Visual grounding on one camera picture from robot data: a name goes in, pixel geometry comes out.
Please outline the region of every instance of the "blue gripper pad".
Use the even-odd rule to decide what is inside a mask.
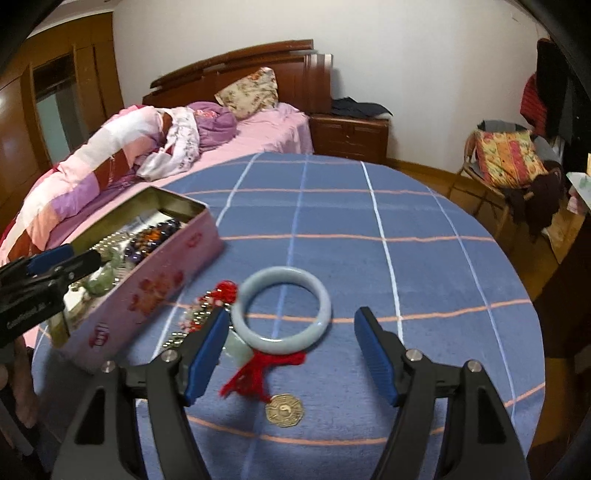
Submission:
[[[390,405],[395,406],[398,401],[398,391],[394,385],[394,366],[361,309],[355,312],[354,327],[357,343],[361,347],[361,352],[375,386],[378,388],[380,395]]]
[[[52,248],[43,253],[37,254],[29,260],[27,265],[28,275],[41,275],[48,271],[51,267],[62,263],[74,256],[74,249],[70,244],[61,245],[60,247]]]
[[[184,392],[184,398],[188,405],[193,405],[205,393],[213,369],[216,368],[217,360],[222,353],[224,343],[226,343],[229,327],[230,314],[224,310],[215,319],[215,324],[207,333],[207,337],[203,340],[201,348],[189,368],[189,382]]]

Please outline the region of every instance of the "small box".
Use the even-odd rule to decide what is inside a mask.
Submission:
[[[207,207],[188,197],[148,187],[109,212],[81,233],[72,246],[79,254],[133,221],[157,209],[185,226],[137,265],[108,294],[96,299],[71,332],[60,352],[79,367],[93,372],[112,359],[149,321],[160,304],[222,251],[215,220]],[[50,332],[59,335],[55,327]]]

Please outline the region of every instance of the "brass coin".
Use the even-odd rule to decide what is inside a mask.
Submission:
[[[299,398],[289,393],[271,397],[271,403],[265,405],[267,420],[278,427],[294,427],[304,416],[304,406]]]

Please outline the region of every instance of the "red string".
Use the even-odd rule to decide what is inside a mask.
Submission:
[[[254,356],[220,390],[221,397],[237,392],[245,397],[255,397],[269,403],[271,396],[265,392],[263,372],[274,365],[301,365],[306,360],[306,352],[290,355],[269,355],[253,350]]]

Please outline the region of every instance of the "wooden nightstand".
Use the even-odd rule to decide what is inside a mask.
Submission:
[[[389,119],[310,115],[314,153],[386,165]]]

